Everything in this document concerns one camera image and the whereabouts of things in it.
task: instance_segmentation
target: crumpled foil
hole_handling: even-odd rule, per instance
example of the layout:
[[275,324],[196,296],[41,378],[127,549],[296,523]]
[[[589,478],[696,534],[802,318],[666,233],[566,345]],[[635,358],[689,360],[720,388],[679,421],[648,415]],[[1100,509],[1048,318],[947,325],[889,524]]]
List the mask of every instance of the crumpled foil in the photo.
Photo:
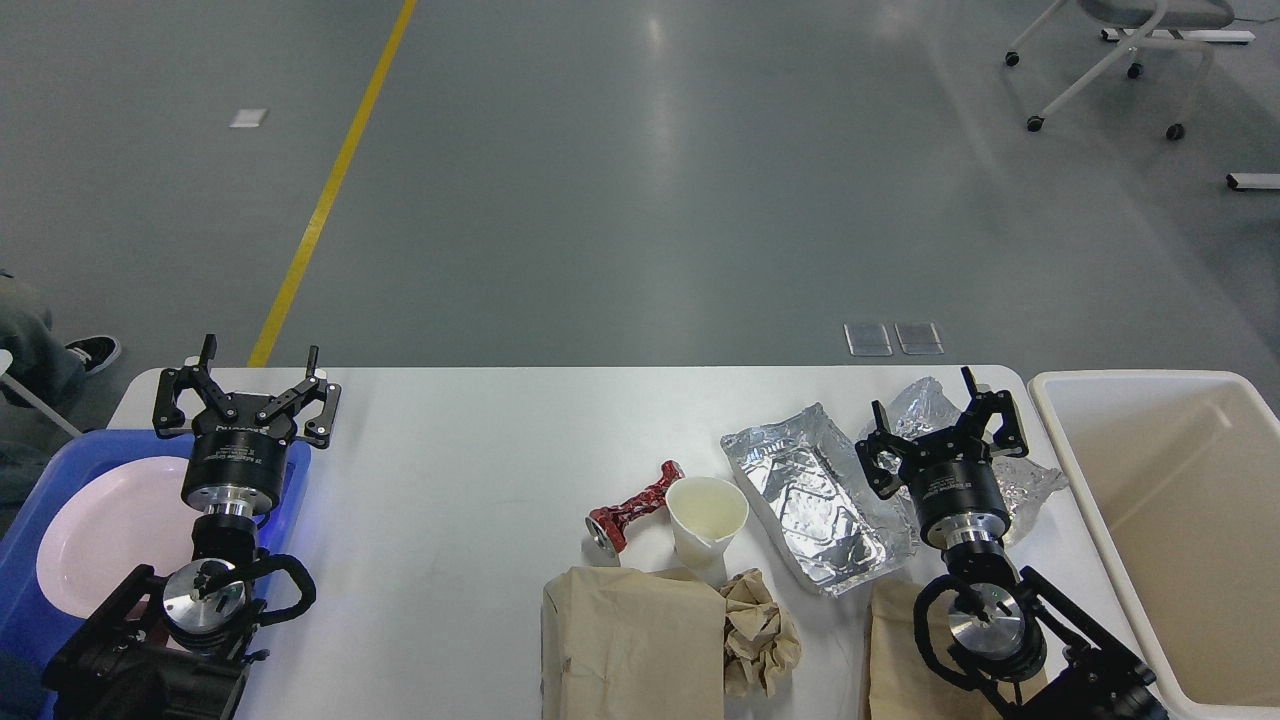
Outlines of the crumpled foil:
[[891,573],[919,544],[901,498],[881,501],[854,443],[820,404],[721,438],[755,515],[808,589],[840,596]]
[[[884,407],[888,418],[888,430],[893,434],[914,439],[933,430],[947,428],[960,418],[960,409],[947,400],[942,393],[942,383],[936,378],[922,378],[906,387],[897,397]],[[861,437],[867,437],[876,429],[873,419],[863,429]],[[900,464],[897,457],[877,460],[877,465],[897,471]],[[1011,546],[1027,537],[1027,533],[1036,527],[1036,516],[1039,509],[1048,500],[1050,495],[1066,487],[1066,475],[1057,468],[1044,468],[1025,457],[996,457],[991,464],[996,473],[996,483],[1000,484],[1000,495],[1009,507],[1010,527],[1005,533],[1005,544]],[[910,506],[911,496],[906,488],[899,491],[897,496]],[[911,510],[913,534],[915,528],[915,511]]]

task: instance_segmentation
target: white container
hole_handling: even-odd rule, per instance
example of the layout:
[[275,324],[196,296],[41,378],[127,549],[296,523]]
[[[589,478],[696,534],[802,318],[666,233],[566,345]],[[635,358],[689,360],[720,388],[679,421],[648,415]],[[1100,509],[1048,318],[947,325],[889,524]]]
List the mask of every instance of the white container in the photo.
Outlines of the white container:
[[716,562],[746,524],[746,496],[719,478],[682,478],[667,488],[676,556],[691,570]]
[[1280,421],[1258,392],[1100,370],[1030,395],[1170,712],[1280,720]]

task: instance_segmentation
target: brown paper bag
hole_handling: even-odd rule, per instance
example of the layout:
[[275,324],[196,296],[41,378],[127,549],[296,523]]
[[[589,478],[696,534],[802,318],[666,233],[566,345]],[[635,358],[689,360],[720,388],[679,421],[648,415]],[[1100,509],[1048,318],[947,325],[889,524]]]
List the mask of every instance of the brown paper bag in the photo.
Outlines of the brown paper bag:
[[723,719],[723,652],[692,575],[572,568],[543,591],[543,720]]

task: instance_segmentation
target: red object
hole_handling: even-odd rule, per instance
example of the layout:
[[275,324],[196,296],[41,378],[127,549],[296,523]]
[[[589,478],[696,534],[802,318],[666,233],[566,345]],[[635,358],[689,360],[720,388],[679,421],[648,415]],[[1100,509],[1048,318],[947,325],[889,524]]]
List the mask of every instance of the red object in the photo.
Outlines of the red object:
[[627,538],[622,534],[636,518],[644,518],[654,510],[667,505],[667,488],[671,483],[685,477],[680,464],[667,460],[662,464],[662,478],[652,486],[644,488],[635,497],[622,505],[598,507],[586,516],[586,529],[590,530],[595,544],[600,550],[617,555],[627,546]]

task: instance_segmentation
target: pink plate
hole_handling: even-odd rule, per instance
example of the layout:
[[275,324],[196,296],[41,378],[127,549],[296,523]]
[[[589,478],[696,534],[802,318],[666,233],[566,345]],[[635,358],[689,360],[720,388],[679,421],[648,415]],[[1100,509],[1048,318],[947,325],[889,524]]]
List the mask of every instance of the pink plate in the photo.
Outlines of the pink plate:
[[182,498],[184,457],[143,457],[108,470],[58,511],[36,555],[54,607],[88,618],[134,568],[168,575],[191,561],[200,512]]

